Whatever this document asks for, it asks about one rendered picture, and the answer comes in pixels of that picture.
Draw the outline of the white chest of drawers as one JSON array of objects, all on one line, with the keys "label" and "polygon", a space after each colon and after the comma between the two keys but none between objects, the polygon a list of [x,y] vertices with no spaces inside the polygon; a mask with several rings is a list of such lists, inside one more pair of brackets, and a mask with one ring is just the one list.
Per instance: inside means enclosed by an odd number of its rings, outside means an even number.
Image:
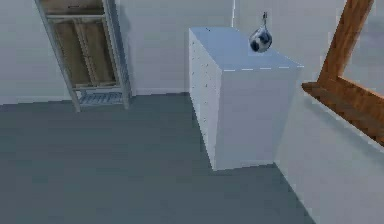
[{"label": "white chest of drawers", "polygon": [[213,170],[274,162],[303,65],[232,27],[188,31],[189,94]]}]

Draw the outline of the grey shelf with wooden boards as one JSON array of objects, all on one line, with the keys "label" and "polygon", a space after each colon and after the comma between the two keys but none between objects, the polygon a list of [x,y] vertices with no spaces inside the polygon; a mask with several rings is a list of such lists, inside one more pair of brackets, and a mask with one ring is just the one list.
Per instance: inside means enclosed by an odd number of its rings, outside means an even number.
[{"label": "grey shelf with wooden boards", "polygon": [[73,106],[130,106],[119,0],[34,0]]}]

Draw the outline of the brown wooden window frame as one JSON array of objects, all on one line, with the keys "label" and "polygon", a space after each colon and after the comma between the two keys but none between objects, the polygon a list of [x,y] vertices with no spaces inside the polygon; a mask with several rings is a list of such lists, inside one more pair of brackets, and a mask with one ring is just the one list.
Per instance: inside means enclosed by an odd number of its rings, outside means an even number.
[{"label": "brown wooden window frame", "polygon": [[384,95],[344,77],[375,0],[346,0],[326,58],[315,82],[304,92],[384,147]]}]

